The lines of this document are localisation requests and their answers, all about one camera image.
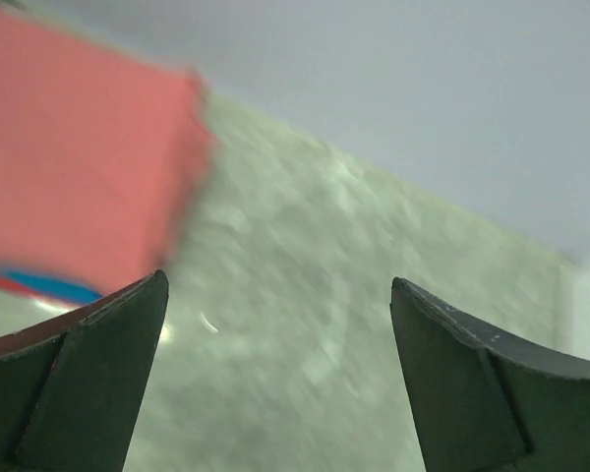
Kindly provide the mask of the salmon pink t shirt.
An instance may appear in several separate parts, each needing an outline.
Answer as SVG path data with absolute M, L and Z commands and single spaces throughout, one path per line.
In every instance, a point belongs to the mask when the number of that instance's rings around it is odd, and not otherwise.
M 104 296 L 170 260 L 209 169 L 205 91 L 0 10 L 0 275 Z

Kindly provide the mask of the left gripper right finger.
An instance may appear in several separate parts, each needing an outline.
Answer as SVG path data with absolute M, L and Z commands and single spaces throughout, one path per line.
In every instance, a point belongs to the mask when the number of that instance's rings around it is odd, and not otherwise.
M 396 277 L 390 314 L 429 472 L 590 472 L 590 361 Z

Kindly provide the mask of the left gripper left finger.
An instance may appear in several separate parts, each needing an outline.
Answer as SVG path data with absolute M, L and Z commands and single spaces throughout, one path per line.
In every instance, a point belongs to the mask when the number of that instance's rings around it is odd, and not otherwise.
M 0 336 L 0 471 L 120 471 L 164 324 L 162 270 Z

